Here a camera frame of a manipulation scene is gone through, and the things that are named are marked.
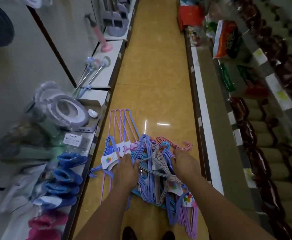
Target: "colorful flower logo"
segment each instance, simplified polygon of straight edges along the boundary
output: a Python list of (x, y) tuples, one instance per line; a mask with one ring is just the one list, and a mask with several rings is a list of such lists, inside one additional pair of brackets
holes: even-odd
[(172, 190), (177, 189), (177, 185), (174, 182), (168, 182), (169, 183), (169, 188), (171, 188)]
[(110, 162), (111, 162), (111, 157), (107, 157), (107, 158), (106, 158), (106, 162), (107, 162), (107, 163), (110, 163)]
[(190, 203), (190, 199), (191, 199), (192, 195), (190, 193), (188, 193), (187, 195), (184, 196), (184, 202), (188, 202)]

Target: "yellow floor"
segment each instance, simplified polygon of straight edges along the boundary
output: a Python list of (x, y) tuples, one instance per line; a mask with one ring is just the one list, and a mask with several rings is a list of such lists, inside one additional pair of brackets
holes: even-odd
[[(193, 144), (190, 153), (199, 160), (195, 119), (190, 91), (184, 36), (176, 22), (176, 0), (140, 0), (129, 47), (125, 51), (110, 110), (130, 109), (139, 134), (165, 136), (176, 144)], [(101, 137), (95, 164), (100, 164), (108, 135), (108, 120)], [(119, 133), (115, 135), (120, 142)], [(80, 209), (74, 237), (100, 204), (102, 172), (90, 178)], [(108, 194), (106, 177), (104, 197)], [(133, 195), (122, 229), (131, 226), (138, 240), (159, 240), (167, 230), (176, 239), (187, 239), (183, 226), (170, 226), (165, 210)], [(208, 240), (199, 214), (197, 239)]]

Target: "dark shoe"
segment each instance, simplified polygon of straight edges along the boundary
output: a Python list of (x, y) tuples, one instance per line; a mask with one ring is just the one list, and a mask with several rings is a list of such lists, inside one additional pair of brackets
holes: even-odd
[(136, 234), (130, 226), (124, 228), (123, 240), (137, 240)]
[(175, 240), (175, 235), (172, 231), (168, 231), (164, 234), (162, 240)]

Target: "hand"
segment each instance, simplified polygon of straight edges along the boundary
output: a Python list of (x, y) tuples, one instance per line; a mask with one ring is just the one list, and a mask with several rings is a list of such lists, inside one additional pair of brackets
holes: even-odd
[(130, 154), (124, 154), (119, 160), (114, 175), (114, 187), (120, 187), (123, 190), (128, 190), (128, 192), (132, 191), (138, 182), (138, 166), (138, 160), (135, 161), (133, 166)]
[(190, 184), (195, 177), (201, 175), (199, 162), (188, 152), (175, 149), (173, 153), (176, 158), (171, 158), (172, 169), (184, 184)]

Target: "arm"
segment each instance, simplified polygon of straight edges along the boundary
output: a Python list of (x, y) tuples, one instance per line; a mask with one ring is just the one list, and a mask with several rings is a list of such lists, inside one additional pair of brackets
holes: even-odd
[(114, 187), (80, 230), (76, 240), (120, 239), (128, 196), (138, 181), (138, 166), (138, 161), (132, 165), (129, 154), (120, 159), (114, 175)]
[(174, 172), (194, 196), (214, 240), (275, 240), (201, 176), (194, 157), (180, 150), (174, 153)]

